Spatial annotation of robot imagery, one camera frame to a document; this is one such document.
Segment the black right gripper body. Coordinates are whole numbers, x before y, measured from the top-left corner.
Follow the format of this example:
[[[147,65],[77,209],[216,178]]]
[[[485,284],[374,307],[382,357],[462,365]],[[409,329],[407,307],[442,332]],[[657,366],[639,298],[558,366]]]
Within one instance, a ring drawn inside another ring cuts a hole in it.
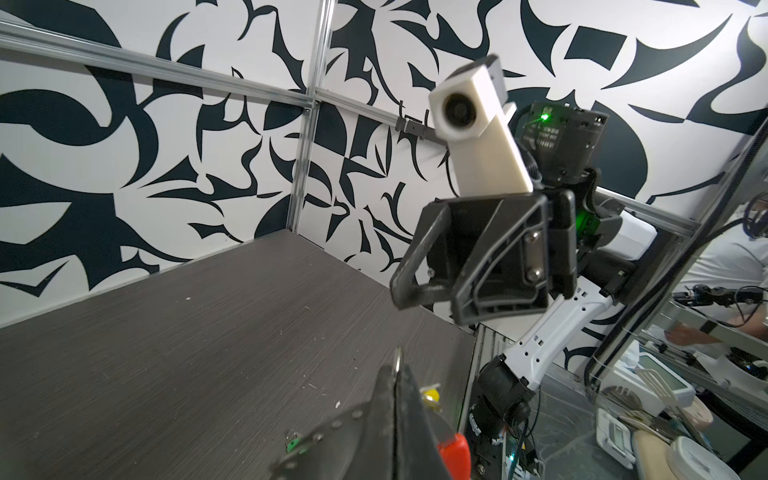
[[[569,298],[577,287],[575,195],[568,189],[545,190],[547,198],[548,287]]]

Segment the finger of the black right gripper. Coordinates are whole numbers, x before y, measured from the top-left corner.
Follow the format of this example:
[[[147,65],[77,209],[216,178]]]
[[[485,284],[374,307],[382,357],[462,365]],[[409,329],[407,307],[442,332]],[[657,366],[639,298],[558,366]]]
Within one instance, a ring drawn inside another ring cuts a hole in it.
[[[447,200],[435,200],[422,209],[409,247],[390,279],[392,301],[398,310],[450,300],[451,286],[446,280],[418,284],[416,272],[451,222]]]
[[[457,273],[453,320],[539,313],[548,305],[547,200],[542,194],[458,199],[450,203]]]

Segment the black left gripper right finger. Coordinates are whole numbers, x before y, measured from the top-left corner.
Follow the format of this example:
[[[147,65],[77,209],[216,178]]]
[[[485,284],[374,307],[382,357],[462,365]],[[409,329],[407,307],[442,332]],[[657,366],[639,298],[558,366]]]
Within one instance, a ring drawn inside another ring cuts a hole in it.
[[[405,364],[395,384],[395,478],[451,478],[438,451],[418,385]]]

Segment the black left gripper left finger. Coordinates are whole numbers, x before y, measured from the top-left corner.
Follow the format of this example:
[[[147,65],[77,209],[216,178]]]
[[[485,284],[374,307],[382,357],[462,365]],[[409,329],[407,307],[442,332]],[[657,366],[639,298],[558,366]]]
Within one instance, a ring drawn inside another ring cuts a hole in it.
[[[396,374],[379,370],[358,445],[343,479],[393,479],[396,467]]]

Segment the yellow plastic key tag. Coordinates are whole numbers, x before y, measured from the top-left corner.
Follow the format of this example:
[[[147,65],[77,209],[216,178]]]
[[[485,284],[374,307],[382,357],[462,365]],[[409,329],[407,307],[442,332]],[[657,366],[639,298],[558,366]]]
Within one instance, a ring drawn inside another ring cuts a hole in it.
[[[423,386],[419,389],[422,403],[429,409],[437,413],[442,412],[440,403],[440,383]]]

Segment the green plastic key tag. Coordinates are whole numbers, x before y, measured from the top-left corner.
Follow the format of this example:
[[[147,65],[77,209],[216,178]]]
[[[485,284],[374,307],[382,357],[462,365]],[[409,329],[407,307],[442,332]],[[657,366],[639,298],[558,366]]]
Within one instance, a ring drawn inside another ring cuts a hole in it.
[[[297,445],[301,442],[301,440],[302,440],[301,437],[296,437],[289,440],[288,443],[286,444],[286,452],[287,453],[292,452],[297,447]]]

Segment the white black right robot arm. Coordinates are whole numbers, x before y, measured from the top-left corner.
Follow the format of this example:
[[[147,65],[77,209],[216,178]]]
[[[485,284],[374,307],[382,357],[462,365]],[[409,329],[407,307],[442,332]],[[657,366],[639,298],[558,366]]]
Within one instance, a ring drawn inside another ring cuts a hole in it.
[[[605,113],[535,102],[512,117],[537,190],[436,200],[422,211],[392,276],[400,309],[446,302],[461,325],[534,313],[537,322],[485,365],[464,429],[437,449],[455,479],[512,475],[525,465],[530,403],[570,339],[622,302],[655,229],[597,193],[589,161]]]

